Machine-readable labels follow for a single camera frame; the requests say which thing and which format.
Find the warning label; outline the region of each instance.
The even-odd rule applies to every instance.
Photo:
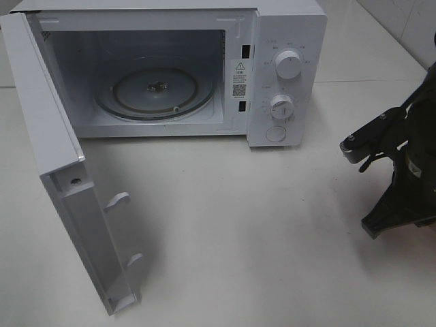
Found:
[[[251,60],[232,60],[232,98],[245,100],[249,97]]]

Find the qr code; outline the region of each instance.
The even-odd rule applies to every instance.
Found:
[[[247,91],[246,84],[233,84],[233,96],[234,97],[244,97]]]

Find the door release button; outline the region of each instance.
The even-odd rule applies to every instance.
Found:
[[[266,131],[266,139],[271,142],[281,142],[286,138],[286,128],[273,126]]]

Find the control knob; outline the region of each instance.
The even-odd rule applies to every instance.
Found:
[[[287,119],[294,113],[294,104],[290,97],[279,94],[270,101],[270,111],[275,119]]]
[[[302,55],[297,50],[284,50],[275,57],[277,75],[291,80],[301,73]]]

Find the control panel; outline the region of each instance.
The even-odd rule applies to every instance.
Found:
[[[300,144],[325,28],[324,15],[260,17],[250,146]]]

